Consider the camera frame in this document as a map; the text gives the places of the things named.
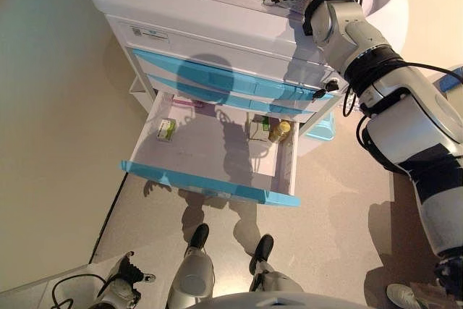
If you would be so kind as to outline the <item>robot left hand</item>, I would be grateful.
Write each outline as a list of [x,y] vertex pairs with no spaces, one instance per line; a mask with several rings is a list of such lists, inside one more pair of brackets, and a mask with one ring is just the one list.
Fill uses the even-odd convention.
[[156,280],[154,274],[142,272],[136,265],[131,262],[131,258],[135,255],[133,250],[125,253],[111,269],[109,277],[106,280],[107,284],[121,279],[133,286],[138,282],[153,283]]

